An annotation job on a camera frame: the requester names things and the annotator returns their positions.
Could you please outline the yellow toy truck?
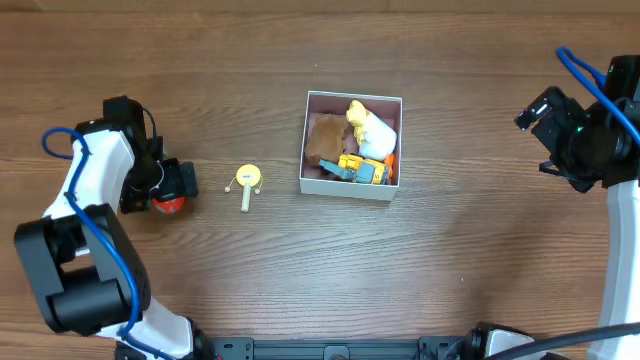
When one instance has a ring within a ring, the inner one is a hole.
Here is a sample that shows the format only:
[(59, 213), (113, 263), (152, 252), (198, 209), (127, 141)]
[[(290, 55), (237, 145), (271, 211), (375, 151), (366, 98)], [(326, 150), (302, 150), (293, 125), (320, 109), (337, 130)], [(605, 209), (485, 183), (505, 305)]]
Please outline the yellow toy truck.
[(343, 154), (337, 163), (320, 160), (319, 165), (344, 181), (367, 185), (390, 185), (392, 168), (385, 162)]

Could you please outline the brown plush toy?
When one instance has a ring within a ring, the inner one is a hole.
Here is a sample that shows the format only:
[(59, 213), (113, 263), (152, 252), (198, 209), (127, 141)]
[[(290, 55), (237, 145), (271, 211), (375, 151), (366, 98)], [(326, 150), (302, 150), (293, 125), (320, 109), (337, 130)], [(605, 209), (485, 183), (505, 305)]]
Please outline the brown plush toy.
[(305, 160), (313, 166), (321, 160), (336, 163), (346, 149), (348, 126), (345, 116), (320, 114), (304, 148)]

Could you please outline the yellow wooden rattle drum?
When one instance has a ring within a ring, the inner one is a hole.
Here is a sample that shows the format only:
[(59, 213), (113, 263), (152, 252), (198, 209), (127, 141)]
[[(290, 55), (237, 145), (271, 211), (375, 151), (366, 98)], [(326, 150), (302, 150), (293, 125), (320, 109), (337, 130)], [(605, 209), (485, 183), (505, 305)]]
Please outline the yellow wooden rattle drum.
[(237, 184), (243, 189), (241, 200), (241, 211), (247, 213), (250, 208), (251, 195), (259, 195), (263, 185), (261, 170), (254, 164), (244, 164), (240, 166), (235, 177), (224, 188), (225, 193), (232, 190), (232, 186)]

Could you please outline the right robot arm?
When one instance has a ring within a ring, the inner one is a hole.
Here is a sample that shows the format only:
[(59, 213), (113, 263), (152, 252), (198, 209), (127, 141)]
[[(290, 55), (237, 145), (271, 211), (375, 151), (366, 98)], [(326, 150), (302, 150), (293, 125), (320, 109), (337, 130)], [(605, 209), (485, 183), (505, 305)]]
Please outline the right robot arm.
[(560, 47), (556, 56), (596, 101), (583, 108), (551, 86), (514, 120), (549, 151), (541, 172), (579, 193), (607, 191), (609, 257), (598, 327), (536, 339), (479, 324), (445, 353), (447, 359), (557, 359), (559, 349), (586, 344), (590, 359), (639, 356), (639, 58), (612, 58), (606, 73)]

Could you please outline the red toy ball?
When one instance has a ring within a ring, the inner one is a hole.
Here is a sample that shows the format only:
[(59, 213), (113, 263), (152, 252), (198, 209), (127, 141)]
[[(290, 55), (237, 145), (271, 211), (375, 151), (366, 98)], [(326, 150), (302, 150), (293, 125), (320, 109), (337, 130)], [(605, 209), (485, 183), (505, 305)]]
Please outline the red toy ball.
[(157, 199), (152, 200), (152, 204), (156, 210), (163, 214), (175, 214), (178, 213), (185, 205), (185, 198), (178, 197), (172, 200), (160, 201)]

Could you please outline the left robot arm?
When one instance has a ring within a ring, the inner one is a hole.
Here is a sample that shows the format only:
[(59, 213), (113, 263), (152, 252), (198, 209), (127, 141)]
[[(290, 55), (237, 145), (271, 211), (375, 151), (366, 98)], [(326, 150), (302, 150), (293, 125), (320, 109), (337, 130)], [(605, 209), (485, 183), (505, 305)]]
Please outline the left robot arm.
[(178, 211), (198, 195), (195, 168), (167, 157), (154, 121), (126, 96), (65, 129), (72, 154), (55, 201), (16, 229), (14, 244), (45, 323), (115, 340), (117, 359), (213, 359), (197, 324), (160, 304), (119, 213)]

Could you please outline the white plush duck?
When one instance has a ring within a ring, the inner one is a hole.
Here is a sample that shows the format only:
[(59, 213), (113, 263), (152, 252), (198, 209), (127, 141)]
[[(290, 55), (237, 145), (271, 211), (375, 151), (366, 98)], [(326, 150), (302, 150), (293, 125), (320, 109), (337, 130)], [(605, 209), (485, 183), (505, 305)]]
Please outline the white plush duck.
[(385, 183), (391, 183), (397, 133), (360, 101), (352, 100), (346, 112), (347, 121), (353, 127), (358, 144), (358, 154), (387, 167)]

